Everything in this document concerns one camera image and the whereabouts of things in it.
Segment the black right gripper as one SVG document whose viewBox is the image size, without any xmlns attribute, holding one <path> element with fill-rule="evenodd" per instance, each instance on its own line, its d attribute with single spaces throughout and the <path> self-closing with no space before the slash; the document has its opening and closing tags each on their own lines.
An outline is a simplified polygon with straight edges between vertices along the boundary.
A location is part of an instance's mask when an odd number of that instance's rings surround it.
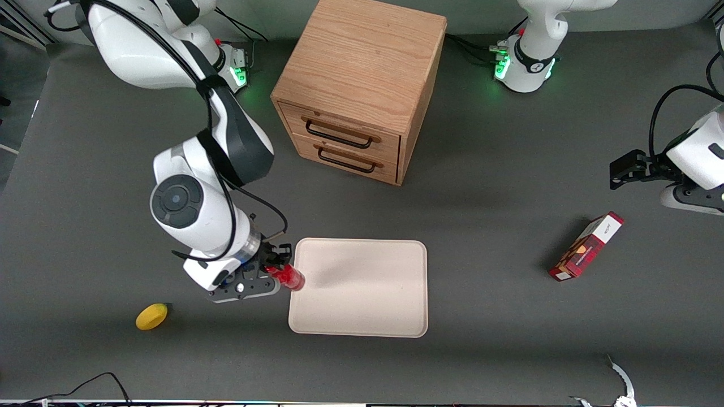
<svg viewBox="0 0 724 407">
<path fill-rule="evenodd" d="M 258 252 L 248 261 L 248 279 L 272 279 L 279 283 L 281 270 L 268 270 L 270 267 L 289 265 L 293 256 L 290 243 L 282 243 L 279 247 L 269 242 L 261 243 Z"/>
</svg>

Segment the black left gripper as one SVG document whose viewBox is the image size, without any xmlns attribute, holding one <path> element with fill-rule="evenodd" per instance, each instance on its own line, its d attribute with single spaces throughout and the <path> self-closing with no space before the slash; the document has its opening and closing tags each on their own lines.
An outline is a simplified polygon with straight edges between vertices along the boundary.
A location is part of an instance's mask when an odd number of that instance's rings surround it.
<svg viewBox="0 0 724 407">
<path fill-rule="evenodd" d="M 659 180 L 675 184 L 683 182 L 683 172 L 665 153 L 649 157 L 643 150 L 635 149 L 609 164 L 610 190 L 616 190 L 628 183 Z"/>
</svg>

